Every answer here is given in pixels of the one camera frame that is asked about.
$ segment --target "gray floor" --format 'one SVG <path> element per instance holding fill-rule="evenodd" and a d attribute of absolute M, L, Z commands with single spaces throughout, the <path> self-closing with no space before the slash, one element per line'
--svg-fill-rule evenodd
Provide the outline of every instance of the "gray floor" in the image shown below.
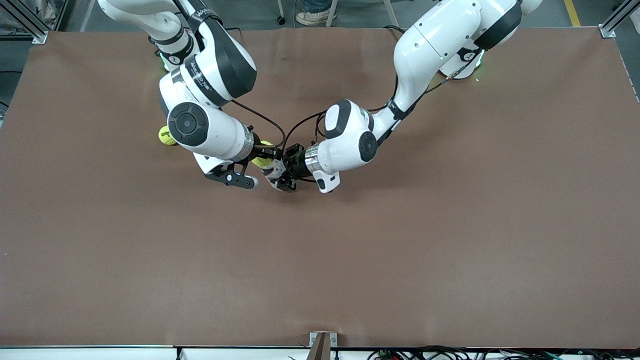
<path fill-rule="evenodd" d="M 612 6 L 621 0 L 573 0 L 583 26 L 596 26 L 612 12 Z M 224 19 L 227 27 L 247 30 L 277 29 L 278 5 L 276 0 L 205 0 Z M 294 2 L 300 9 L 301 0 L 282 0 L 287 23 L 293 27 Z M 400 26 L 407 27 L 436 2 L 432 0 L 392 0 Z M 390 24 L 382 0 L 341 0 L 334 26 L 345 28 L 380 28 Z M 542 5 L 522 21 L 526 28 L 571 26 L 564 0 L 544 0 Z M 73 6 L 66 31 L 139 31 L 132 26 L 107 18 L 95 4 L 95 0 L 77 0 Z M 640 87 L 640 35 L 630 20 L 616 29 L 618 47 L 628 73 Z M 0 71 L 22 70 L 26 62 L 30 42 L 0 41 Z M 19 74 L 0 73 L 0 101 L 10 103 L 17 86 Z"/>

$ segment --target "black bracket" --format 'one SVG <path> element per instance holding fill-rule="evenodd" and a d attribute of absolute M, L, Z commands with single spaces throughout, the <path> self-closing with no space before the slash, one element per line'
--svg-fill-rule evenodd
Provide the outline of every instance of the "black bracket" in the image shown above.
<path fill-rule="evenodd" d="M 242 170 L 240 170 L 240 173 L 236 172 L 236 164 L 242 166 Z M 204 177 L 209 180 L 223 183 L 227 186 L 236 186 L 243 189 L 253 189 L 255 187 L 255 181 L 252 177 L 245 176 L 244 174 L 247 164 L 248 160 L 245 159 L 238 163 L 229 164 L 226 168 L 220 166 L 213 169 L 211 174 L 204 175 Z"/>

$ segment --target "round black joint cap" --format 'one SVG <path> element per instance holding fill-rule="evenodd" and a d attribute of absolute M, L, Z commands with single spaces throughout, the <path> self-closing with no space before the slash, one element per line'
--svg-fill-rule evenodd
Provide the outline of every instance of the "round black joint cap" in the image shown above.
<path fill-rule="evenodd" d="M 209 119 L 200 105 L 183 102 L 169 113 L 168 126 L 175 141 L 187 146 L 198 146 L 207 139 Z"/>
<path fill-rule="evenodd" d="M 360 159 L 362 159 L 362 161 L 368 163 L 373 159 L 376 151 L 378 151 L 378 141 L 372 132 L 365 131 L 360 135 L 358 149 L 360 150 Z"/>

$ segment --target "shoe sole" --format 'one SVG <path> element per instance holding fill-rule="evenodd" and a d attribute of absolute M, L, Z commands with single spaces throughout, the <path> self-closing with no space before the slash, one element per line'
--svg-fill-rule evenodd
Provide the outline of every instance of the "shoe sole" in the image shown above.
<path fill-rule="evenodd" d="M 338 14 L 334 13 L 333 14 L 333 19 L 335 20 L 335 18 L 338 16 Z M 304 26 L 313 26 L 313 25 L 320 25 L 320 24 L 324 24 L 328 21 L 328 19 L 325 20 L 318 20 L 318 21 L 308 21 L 305 19 L 302 19 L 300 17 L 298 17 L 296 15 L 296 21 L 299 22 L 300 24 L 304 25 Z"/>

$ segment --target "yellow tape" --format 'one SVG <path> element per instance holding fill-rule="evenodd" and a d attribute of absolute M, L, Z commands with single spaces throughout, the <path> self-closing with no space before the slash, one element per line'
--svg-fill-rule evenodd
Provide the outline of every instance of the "yellow tape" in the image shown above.
<path fill-rule="evenodd" d="M 580 25 L 580 19 L 578 19 L 578 13 L 575 12 L 575 6 L 573 5 L 573 1 L 564 0 L 564 6 L 566 7 L 566 12 L 569 13 L 569 19 L 571 19 L 571 25 L 582 26 Z"/>

